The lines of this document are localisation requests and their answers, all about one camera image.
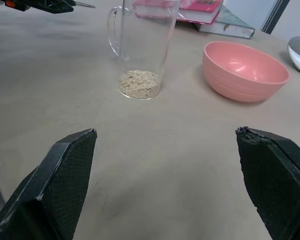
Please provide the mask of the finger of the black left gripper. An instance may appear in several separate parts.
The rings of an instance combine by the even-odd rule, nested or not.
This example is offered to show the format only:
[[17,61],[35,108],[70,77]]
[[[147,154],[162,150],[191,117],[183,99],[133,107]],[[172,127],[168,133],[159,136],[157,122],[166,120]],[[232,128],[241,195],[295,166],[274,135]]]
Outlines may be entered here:
[[29,6],[52,14],[74,11],[74,0],[29,0]]

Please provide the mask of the thin silver rod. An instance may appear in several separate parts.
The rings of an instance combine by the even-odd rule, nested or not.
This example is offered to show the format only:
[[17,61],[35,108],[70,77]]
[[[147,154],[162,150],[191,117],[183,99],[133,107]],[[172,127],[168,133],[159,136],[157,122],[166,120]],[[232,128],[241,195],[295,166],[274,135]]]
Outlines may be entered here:
[[76,3],[76,5],[78,6],[82,6],[82,7],[87,7],[87,8],[96,8],[94,5],[92,4],[88,4],[88,3],[84,3],[84,2],[79,2],[79,1],[74,1]]

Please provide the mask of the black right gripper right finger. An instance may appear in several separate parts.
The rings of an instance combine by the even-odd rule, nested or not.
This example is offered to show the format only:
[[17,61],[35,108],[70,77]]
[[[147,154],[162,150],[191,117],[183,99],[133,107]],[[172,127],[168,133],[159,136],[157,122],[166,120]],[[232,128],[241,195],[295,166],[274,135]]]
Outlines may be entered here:
[[272,240],[300,240],[300,147],[271,132],[239,127],[247,193]]

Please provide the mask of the pink plastic bowl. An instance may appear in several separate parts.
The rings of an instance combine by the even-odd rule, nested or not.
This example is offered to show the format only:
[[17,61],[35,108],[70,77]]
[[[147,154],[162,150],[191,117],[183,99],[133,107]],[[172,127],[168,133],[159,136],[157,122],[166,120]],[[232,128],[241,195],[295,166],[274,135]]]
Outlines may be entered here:
[[202,73],[217,93],[243,103],[269,99],[290,79],[288,69],[274,57],[230,41],[205,45]]

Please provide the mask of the pink hardcover book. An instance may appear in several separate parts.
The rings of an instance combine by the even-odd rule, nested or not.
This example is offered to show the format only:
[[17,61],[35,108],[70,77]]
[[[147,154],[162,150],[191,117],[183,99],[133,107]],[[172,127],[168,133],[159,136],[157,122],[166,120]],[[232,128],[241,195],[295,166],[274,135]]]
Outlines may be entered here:
[[[168,18],[177,0],[136,0],[133,8],[137,17]],[[178,21],[211,25],[218,16],[223,0],[180,0]]]

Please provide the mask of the black perforated post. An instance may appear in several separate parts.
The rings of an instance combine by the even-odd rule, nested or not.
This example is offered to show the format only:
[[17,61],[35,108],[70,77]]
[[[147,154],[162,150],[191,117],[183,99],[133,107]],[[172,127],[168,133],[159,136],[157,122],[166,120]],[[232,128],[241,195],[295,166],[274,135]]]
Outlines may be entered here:
[[273,32],[289,2],[290,0],[275,0],[273,7],[261,28],[262,32],[269,35]]

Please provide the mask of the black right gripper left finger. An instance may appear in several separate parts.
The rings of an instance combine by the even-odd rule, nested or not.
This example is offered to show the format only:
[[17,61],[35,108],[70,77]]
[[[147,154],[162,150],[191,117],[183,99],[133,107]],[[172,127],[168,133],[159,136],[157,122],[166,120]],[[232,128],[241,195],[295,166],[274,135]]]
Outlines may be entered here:
[[97,137],[91,128],[51,146],[0,210],[0,240],[73,240]]

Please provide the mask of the beige powder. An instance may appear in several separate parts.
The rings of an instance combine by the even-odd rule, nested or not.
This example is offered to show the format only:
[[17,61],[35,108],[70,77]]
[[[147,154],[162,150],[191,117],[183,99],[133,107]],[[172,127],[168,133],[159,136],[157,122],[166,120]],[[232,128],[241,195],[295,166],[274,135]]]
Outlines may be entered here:
[[160,78],[150,71],[127,71],[120,76],[118,82],[118,90],[132,99],[152,99],[159,93],[159,89]]

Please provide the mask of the teal hardcover book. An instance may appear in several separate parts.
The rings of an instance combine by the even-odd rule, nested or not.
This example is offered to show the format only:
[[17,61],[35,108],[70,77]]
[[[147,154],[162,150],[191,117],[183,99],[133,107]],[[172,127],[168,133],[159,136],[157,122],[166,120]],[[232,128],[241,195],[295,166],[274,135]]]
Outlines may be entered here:
[[213,24],[194,24],[199,32],[228,36],[241,39],[251,39],[255,28],[242,21],[224,5]]

